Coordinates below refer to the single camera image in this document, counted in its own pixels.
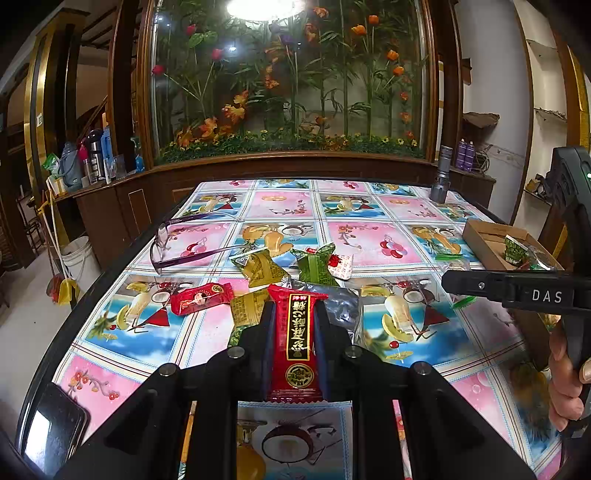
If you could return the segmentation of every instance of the black tool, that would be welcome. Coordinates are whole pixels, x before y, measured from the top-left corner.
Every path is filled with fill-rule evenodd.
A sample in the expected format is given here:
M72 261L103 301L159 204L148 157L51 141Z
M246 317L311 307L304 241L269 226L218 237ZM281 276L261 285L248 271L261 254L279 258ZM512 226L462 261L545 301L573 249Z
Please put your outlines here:
M239 346L205 365L157 369L57 473L61 480L175 479L187 417L197 409L186 479L236 478L237 401L262 401L269 384L275 304L242 332ZM398 399L414 480L535 479L480 414L425 362L382 362L351 345L347 331L315 308L314 347L323 397L352 401L353 479L402 480L392 399Z
M576 371L591 357L591 158L583 147L555 148L547 175L554 205L564 219L573 249L573 273L562 271L448 271L442 286L448 293L486 297L506 308L562 315L568 355ZM567 456L587 430L591 414L589 385L580 395L580 420L562 432Z

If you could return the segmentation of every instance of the red candy package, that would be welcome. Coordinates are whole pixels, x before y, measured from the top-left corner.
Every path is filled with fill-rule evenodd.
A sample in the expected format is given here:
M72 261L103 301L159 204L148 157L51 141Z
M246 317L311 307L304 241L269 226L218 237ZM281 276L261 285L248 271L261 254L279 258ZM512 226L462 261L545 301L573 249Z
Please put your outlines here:
M312 402L322 400L314 354L314 302L328 295L267 288L275 309L275 354L267 400Z
M232 285L224 283L206 283L200 287L188 288L170 296L170 309L175 315L188 315L199 310L230 303L234 298Z

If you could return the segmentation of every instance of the hand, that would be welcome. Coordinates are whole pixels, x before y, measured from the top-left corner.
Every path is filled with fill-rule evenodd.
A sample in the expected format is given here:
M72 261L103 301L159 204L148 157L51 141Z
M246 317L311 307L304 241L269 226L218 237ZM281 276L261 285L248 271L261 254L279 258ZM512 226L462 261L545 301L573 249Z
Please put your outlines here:
M583 402L579 398L583 383L591 383L591 358L574 371L573 364L566 353L566 335L562 323L558 322L550 333L550 359L548 364L552 380L548 384L550 410L548 416L552 424L562 432L569 420L578 420L583 414Z

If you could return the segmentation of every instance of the plastic container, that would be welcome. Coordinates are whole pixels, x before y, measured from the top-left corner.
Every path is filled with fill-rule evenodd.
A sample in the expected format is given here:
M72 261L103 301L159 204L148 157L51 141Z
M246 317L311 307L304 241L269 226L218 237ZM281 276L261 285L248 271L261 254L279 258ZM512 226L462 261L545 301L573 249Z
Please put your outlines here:
M463 170L464 162L466 161L466 147L468 144L462 138L457 144L456 151L456 168Z
M474 165L474 158L476 157L476 149L474 143L470 142L470 145L466 147L466 160L464 161L464 170L472 171L472 165Z
M80 236L61 249L64 264L80 289L84 292L92 286L100 276L99 263L92 251L87 236Z

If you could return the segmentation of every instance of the green candy wrapper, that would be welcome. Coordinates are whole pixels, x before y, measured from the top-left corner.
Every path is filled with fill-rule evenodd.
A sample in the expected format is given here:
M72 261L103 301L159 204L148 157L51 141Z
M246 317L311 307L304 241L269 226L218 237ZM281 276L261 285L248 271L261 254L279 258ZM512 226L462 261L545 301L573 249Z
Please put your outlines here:
M327 244L319 248L315 254L292 248L291 253L297 259L300 267L300 281L317 283L320 285L340 286L330 274L328 262L335 251L335 244Z
M515 240L511 235L505 235L505 260L511 265L519 267L525 256L527 248Z

